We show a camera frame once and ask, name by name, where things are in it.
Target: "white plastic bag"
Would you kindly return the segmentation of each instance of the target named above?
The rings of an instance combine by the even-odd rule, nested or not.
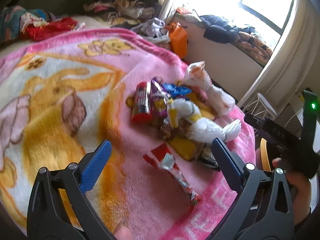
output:
[[[145,35],[149,37],[161,37],[163,34],[161,33],[161,29],[165,26],[165,22],[159,20],[158,18],[153,18],[152,20],[148,20],[145,23],[141,23],[138,26],[132,27],[131,30],[135,33],[139,33],[141,31]]]
[[[148,36],[142,36],[142,37],[145,40],[150,41],[153,44],[169,43],[170,42],[169,32],[167,32],[166,34],[164,34],[164,35],[162,35],[161,37],[158,37],[158,38],[152,38],[152,37],[148,37]]]
[[[228,114],[235,107],[236,101],[221,88],[212,84],[204,66],[204,61],[190,64],[183,77],[182,85],[200,87],[207,93],[208,101],[218,113],[218,116]]]

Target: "snack bag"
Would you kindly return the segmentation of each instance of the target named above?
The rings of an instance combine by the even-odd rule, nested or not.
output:
[[[179,184],[183,188],[184,192],[189,198],[190,204],[192,206],[198,204],[201,201],[201,197],[198,195],[197,192],[194,191],[193,188],[191,188],[191,186],[181,173],[180,168],[177,165],[176,160],[171,154],[167,145],[163,143],[159,145],[157,148],[153,149],[151,153],[153,155],[152,157],[146,154],[143,156],[145,161],[150,163],[155,168],[158,168],[160,170],[166,170],[167,172],[169,172],[171,176],[177,182],[179,182]]]

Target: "pink blanket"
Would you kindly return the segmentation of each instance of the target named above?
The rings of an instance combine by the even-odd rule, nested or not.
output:
[[[127,217],[136,239],[205,239],[236,193],[221,172],[172,153],[202,201],[192,213],[180,185],[142,156],[159,146],[156,130],[131,124],[125,99],[136,85],[160,76],[181,80],[186,65],[124,29],[70,32],[30,45],[0,60],[0,197],[25,232],[28,200],[38,169],[63,169],[103,139],[112,156],[86,195],[113,231]],[[228,148],[255,163],[254,134],[235,108],[216,122],[239,118]],[[61,193],[75,227],[80,227]]]

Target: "white stool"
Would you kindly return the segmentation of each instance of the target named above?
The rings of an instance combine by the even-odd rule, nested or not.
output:
[[[253,116],[259,118],[269,118],[274,120],[278,117],[277,112],[268,102],[268,100],[260,93],[257,93],[255,97],[251,99],[251,101],[244,107],[243,112],[245,113],[246,110],[250,112]]]

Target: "blue gripper pad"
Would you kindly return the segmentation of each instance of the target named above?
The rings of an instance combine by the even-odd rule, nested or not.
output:
[[[92,159],[89,161],[89,163],[81,173],[81,183],[79,187],[82,194],[85,194],[87,191],[93,189],[104,166],[111,156],[111,150],[111,143],[105,140],[94,151],[95,153]]]

